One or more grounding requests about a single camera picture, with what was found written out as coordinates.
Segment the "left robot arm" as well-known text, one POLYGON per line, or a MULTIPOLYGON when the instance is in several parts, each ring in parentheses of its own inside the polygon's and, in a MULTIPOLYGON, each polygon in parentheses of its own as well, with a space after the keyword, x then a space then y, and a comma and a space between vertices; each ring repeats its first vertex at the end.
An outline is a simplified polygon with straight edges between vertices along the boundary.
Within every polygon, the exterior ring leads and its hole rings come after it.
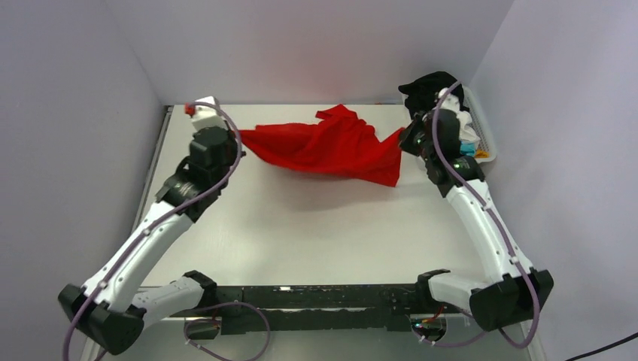
POLYGON ((164 253, 218 199, 244 155, 236 131, 211 126, 193 133, 188 155, 163 182, 121 248, 82 285, 67 284, 59 292, 59 304, 71 322, 64 359, 75 330, 104 352, 118 355, 144 329, 173 313, 190 309, 205 316, 214 310, 217 285, 200 272, 188 272, 156 290, 138 289, 164 253))

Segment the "red t shirt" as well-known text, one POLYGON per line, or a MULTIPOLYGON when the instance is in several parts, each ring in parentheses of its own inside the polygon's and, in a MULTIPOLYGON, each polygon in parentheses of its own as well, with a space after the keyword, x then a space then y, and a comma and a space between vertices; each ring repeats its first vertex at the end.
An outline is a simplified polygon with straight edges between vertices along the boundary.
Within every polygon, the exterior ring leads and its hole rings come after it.
POLYGON ((373 125, 344 105, 317 111, 315 117, 319 119, 315 124, 242 129, 242 143, 264 162, 292 171, 397 185, 403 127, 381 140, 373 125))

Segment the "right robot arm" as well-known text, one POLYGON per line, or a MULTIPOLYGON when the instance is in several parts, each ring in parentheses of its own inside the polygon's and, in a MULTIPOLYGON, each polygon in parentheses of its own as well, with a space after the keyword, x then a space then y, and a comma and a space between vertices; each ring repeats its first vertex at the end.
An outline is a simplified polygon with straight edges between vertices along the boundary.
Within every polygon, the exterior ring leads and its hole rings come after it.
POLYGON ((460 152, 460 124, 450 110, 417 112, 400 133, 400 149, 422 158, 430 181, 456 211, 477 250, 485 281, 437 269, 418 276, 415 304, 432 312, 442 303, 468 311, 487 332, 532 320, 554 286, 537 270, 503 224, 479 163, 460 152))

